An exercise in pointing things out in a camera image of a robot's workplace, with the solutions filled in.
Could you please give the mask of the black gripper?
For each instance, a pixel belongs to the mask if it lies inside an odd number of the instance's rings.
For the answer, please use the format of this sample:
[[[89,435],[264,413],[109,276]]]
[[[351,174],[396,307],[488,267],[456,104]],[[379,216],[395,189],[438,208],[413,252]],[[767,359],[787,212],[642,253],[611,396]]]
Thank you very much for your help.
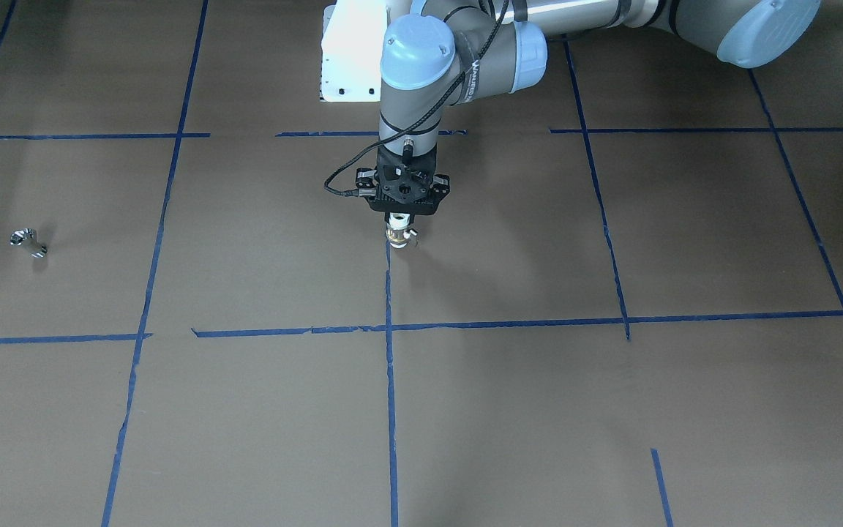
[[[371,210],[392,214],[434,214],[451,190],[449,177],[436,173],[436,150],[408,162],[379,150],[377,167],[358,169],[355,183]]]

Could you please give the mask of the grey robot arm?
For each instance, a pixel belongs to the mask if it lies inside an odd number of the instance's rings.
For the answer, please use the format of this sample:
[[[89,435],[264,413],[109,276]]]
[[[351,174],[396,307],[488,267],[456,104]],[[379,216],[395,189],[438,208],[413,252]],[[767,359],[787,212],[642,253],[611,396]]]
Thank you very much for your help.
[[[772,62],[809,28],[817,1],[414,1],[373,37],[377,47],[377,163],[342,197],[386,214],[434,214],[449,194],[436,173],[443,111],[535,86],[550,37],[654,27],[742,69]]]

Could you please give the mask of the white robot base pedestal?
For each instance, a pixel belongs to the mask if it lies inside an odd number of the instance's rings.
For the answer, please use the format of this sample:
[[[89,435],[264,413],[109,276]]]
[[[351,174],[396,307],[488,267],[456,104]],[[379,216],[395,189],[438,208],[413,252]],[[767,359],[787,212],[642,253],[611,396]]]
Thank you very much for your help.
[[[389,24],[384,1],[337,1],[325,7],[321,99],[328,103],[381,98],[381,54]]]

